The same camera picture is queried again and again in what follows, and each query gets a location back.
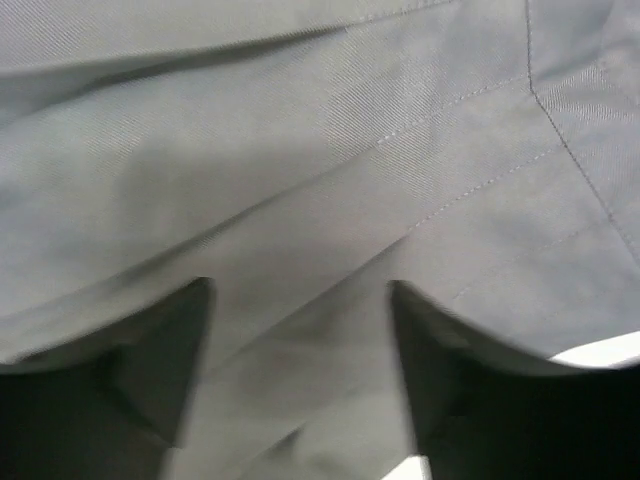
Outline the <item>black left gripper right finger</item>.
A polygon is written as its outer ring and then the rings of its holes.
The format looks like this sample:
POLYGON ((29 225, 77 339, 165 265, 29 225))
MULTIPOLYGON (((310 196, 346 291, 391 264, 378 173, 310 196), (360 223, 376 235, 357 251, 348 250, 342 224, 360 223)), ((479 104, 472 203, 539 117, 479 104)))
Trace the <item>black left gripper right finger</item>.
POLYGON ((580 367, 389 286, 414 448, 435 479, 635 479, 639 368, 580 367))

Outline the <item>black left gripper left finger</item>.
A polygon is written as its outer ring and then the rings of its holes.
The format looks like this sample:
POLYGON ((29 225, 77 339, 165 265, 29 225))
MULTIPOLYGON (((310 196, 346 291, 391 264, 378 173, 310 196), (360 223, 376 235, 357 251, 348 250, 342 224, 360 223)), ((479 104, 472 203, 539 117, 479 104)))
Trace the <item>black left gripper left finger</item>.
POLYGON ((215 285, 196 278, 1 367, 4 479, 157 479, 179 444, 215 285))

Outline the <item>grey pleated skirt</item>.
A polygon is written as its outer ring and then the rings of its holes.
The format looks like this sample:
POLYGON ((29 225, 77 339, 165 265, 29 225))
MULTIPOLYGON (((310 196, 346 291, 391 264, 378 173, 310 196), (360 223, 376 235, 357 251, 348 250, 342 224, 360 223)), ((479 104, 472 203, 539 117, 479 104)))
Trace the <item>grey pleated skirt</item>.
POLYGON ((1 364, 208 279, 167 479, 411 457, 387 285, 639 354, 635 1, 5 1, 1 364))

